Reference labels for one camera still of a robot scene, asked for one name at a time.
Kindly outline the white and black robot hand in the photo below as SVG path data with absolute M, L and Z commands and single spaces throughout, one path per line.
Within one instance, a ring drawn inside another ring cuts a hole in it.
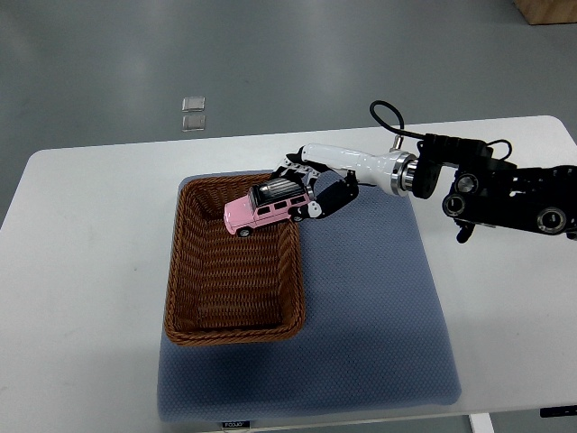
M 405 177 L 417 164 L 410 152 L 393 149 L 382 155 L 345 149 L 319 143 L 310 143 L 295 153 L 288 153 L 271 173 L 273 179 L 295 181 L 312 192 L 317 179 L 326 172 L 341 178 L 311 201 L 289 211 L 292 217 L 322 219 L 331 216 L 358 197 L 359 187 L 379 187 L 385 193 L 404 197 L 410 187 Z

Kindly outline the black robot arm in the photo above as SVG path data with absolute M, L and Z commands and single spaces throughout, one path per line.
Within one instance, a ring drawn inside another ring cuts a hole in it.
M 430 198 L 441 169 L 455 169 L 442 210 L 464 244 L 476 226 L 500 226 L 576 239 L 576 168 L 519 168 L 507 156 L 494 158 L 493 142 L 439 134 L 407 133 L 419 155 L 409 190 Z

